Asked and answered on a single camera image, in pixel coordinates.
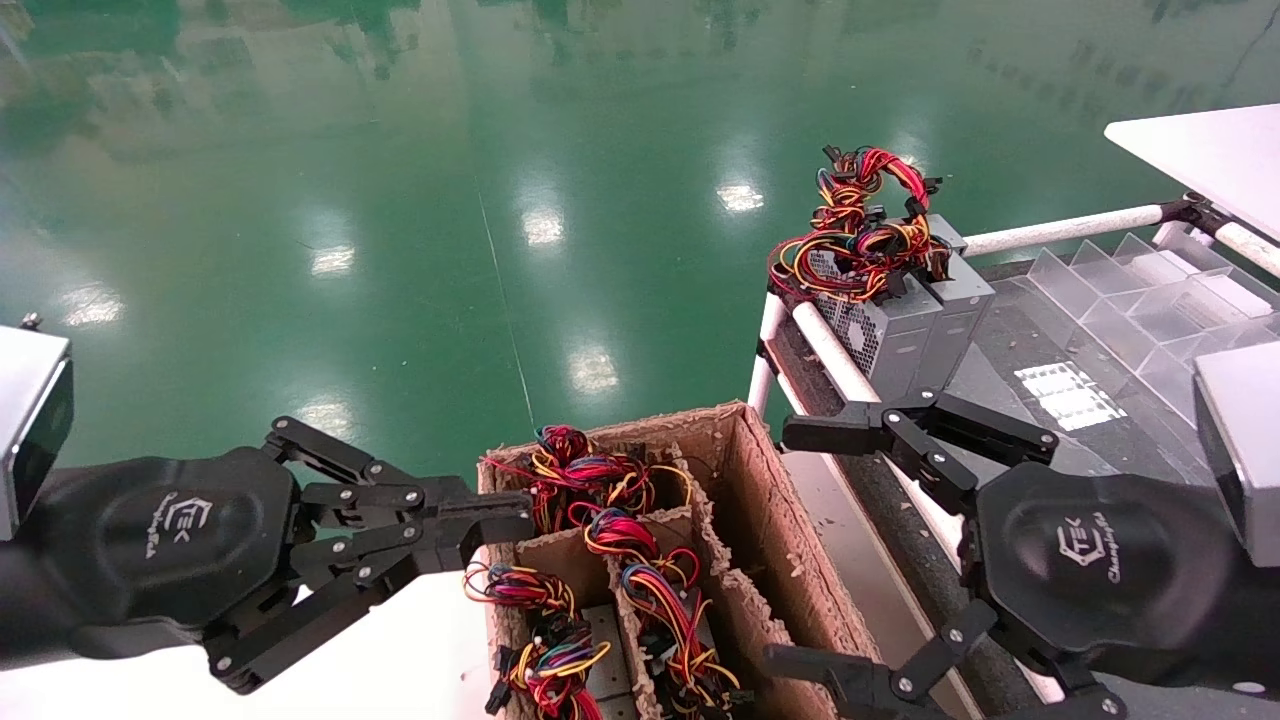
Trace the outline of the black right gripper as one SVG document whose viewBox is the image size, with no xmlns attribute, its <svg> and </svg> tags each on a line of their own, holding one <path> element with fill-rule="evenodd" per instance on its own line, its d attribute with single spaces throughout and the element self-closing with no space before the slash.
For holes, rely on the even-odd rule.
<svg viewBox="0 0 1280 720">
<path fill-rule="evenodd" d="M 829 416 L 792 414 L 782 443 L 883 454 L 946 512 L 973 514 L 972 582 L 980 600 L 900 669 L 826 650 L 764 647 L 765 675 L 823 687 L 844 719 L 947 719 L 925 696 L 988 635 L 1027 666 L 1048 667 L 1064 692 L 1057 703 L 1002 719 L 1126 719 L 1125 702 L 1087 667 L 1065 664 L 1073 660 L 1171 685 L 1228 684 L 1245 665 L 1245 555 L 1212 489 L 1056 471 L 1044 466 L 1059 447 L 1055 433 L 940 389 L 849 401 Z M 951 447 L 1014 469 L 978 489 Z"/>
</svg>

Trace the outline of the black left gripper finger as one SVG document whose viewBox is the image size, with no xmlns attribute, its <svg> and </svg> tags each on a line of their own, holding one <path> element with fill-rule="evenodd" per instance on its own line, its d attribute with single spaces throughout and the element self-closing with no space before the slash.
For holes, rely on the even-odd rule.
<svg viewBox="0 0 1280 720">
<path fill-rule="evenodd" d="M 279 464 L 298 462 L 323 475 L 302 489 L 301 501 L 308 519 L 326 530 L 416 524 L 413 541 L 438 530 L 444 547 L 534 534 L 532 498 L 525 491 L 479 495 L 460 477 L 412 477 L 292 416 L 274 420 L 264 450 Z"/>
</svg>

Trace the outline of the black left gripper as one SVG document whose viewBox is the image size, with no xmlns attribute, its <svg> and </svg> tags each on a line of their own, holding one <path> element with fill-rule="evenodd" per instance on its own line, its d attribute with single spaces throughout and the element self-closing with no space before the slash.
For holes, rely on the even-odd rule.
<svg viewBox="0 0 1280 720">
<path fill-rule="evenodd" d="M 28 660 L 132 659 L 204 644 L 293 597 L 293 475 L 259 448 L 54 471 L 28 516 Z M 397 524 L 296 547 L 308 594 L 209 648 L 251 694 L 419 577 L 460 571 L 479 524 Z"/>
</svg>

